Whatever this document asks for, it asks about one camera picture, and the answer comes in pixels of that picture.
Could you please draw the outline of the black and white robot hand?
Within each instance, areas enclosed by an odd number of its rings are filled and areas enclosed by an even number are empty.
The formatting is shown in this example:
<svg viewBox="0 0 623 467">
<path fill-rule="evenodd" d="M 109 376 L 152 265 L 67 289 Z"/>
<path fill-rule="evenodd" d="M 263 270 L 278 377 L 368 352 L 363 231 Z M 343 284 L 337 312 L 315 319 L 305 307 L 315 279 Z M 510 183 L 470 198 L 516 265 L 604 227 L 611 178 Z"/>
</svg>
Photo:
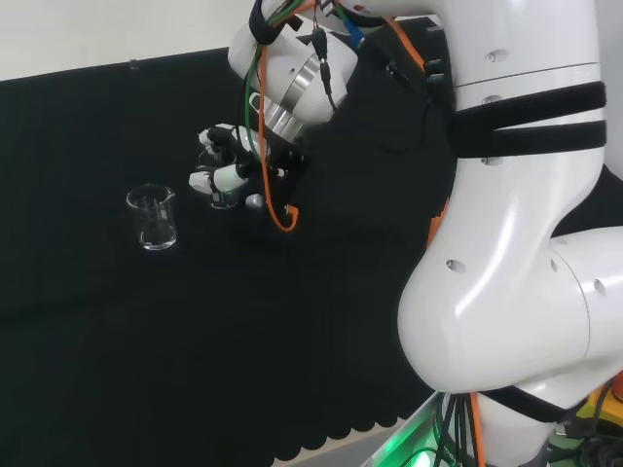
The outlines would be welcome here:
<svg viewBox="0 0 623 467">
<path fill-rule="evenodd" d="M 198 135 L 202 152 L 189 186 L 214 209 L 245 207 L 254 211 L 267 209 L 260 149 L 265 149 L 267 173 L 275 208 L 292 195 L 298 177 L 306 168 L 302 149 L 282 138 L 259 133 L 244 126 L 218 124 Z"/>
</svg>

